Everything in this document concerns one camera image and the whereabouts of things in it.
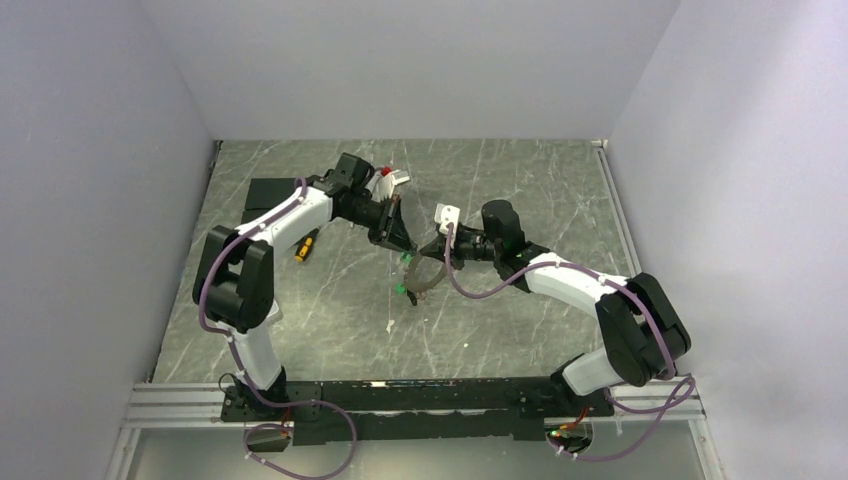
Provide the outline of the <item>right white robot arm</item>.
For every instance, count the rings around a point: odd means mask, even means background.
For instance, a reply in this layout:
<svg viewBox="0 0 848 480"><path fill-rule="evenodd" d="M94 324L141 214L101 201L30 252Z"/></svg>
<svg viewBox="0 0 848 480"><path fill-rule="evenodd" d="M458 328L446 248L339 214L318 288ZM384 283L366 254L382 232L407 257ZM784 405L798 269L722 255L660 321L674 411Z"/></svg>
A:
<svg viewBox="0 0 848 480"><path fill-rule="evenodd" d="M676 361L689 351L691 338L654 276L605 274L564 259L527 239L506 200L484 204L480 229L463 225L459 214L455 206L438 204L437 236L420 251L424 258L442 261L438 279L449 280L467 298L484 299L514 287L575 307L597 322L601 347L566 362L552 376L557 411L574 415L601 389L642 387L676 375ZM455 271L468 261L491 263L500 284L478 293L464 289Z"/></svg>

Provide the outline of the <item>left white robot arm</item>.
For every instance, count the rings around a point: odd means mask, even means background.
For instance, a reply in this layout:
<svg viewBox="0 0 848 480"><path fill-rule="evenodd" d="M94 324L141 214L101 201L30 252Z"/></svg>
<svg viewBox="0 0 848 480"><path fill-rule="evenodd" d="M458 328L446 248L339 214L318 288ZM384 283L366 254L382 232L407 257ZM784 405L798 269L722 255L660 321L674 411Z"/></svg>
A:
<svg viewBox="0 0 848 480"><path fill-rule="evenodd" d="M207 234L192 292L199 324L224 336L238 379L254 386L247 404L261 419L279 417L288 402L285 370L266 323L275 305L278 255L336 219L365 228L375 246L413 252L397 192L410 179L404 170L344 153L326 173L294 179L292 193L258 218Z"/></svg>

